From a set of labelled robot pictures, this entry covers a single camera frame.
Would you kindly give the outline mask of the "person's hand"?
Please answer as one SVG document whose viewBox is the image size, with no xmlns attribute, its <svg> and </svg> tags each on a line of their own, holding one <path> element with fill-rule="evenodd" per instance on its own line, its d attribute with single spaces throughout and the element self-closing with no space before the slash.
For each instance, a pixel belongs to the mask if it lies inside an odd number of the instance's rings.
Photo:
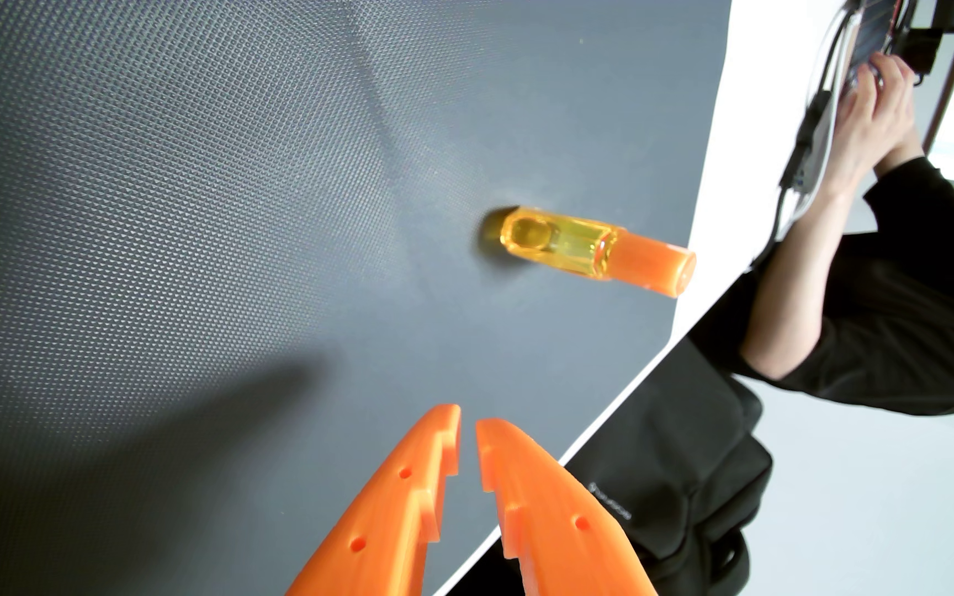
<svg viewBox="0 0 954 596">
<path fill-rule="evenodd" d="M 898 55 L 874 53 L 841 102 L 819 197 L 853 196 L 868 172 L 882 178 L 925 155 L 915 126 L 916 73 Z"/>
</svg>

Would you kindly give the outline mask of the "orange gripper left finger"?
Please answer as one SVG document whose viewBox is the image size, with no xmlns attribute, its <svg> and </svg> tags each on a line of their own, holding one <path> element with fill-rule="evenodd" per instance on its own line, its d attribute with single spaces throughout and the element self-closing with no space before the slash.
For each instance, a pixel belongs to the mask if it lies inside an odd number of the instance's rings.
<svg viewBox="0 0 954 596">
<path fill-rule="evenodd" d="M 447 477 L 458 473 L 461 408 L 419 418 L 359 491 L 287 595 L 421 595 L 441 538 Z"/>
</svg>

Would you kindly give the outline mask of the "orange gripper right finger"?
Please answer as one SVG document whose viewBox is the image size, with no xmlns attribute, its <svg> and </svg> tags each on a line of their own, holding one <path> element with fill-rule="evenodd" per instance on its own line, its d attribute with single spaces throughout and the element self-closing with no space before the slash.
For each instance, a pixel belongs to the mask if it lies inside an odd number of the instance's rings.
<svg viewBox="0 0 954 596">
<path fill-rule="evenodd" d="M 476 422 L 481 482 L 495 494 L 503 555 L 526 595 L 655 595 L 616 519 L 513 423 Z"/>
</svg>

